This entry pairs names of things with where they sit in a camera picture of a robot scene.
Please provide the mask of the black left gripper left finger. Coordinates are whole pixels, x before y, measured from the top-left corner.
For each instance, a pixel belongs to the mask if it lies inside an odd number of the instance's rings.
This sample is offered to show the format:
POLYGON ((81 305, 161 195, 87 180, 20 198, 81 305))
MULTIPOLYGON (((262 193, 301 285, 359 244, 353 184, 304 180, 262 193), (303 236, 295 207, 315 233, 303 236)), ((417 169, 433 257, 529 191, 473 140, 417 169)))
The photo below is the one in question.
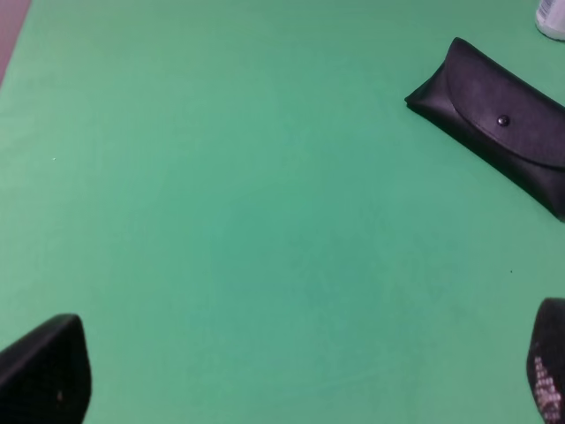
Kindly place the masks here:
POLYGON ((78 315, 57 314, 1 351, 2 423, 81 423, 91 396, 78 315))

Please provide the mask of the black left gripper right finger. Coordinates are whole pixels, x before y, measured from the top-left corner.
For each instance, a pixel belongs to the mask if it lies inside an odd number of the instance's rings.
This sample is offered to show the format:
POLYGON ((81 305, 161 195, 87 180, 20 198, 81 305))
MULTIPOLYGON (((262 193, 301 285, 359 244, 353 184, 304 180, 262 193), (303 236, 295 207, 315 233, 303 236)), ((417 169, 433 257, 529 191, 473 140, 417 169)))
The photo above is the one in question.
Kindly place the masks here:
POLYGON ((531 394, 545 423, 564 422, 564 298, 538 309, 526 360, 531 394))

